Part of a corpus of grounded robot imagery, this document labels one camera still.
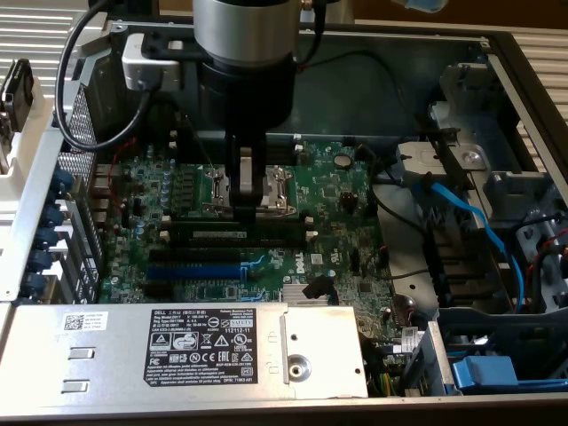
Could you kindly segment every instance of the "mesh grille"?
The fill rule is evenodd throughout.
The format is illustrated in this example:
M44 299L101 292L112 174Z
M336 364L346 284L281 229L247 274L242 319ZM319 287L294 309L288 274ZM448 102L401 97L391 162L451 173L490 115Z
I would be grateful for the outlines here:
M85 97L84 86L81 85L73 105L73 113L69 121L69 129L82 144L95 145L95 132L92 128L91 114ZM92 168L95 162L94 153L60 153L59 166L73 175L82 176L87 186L91 182Z

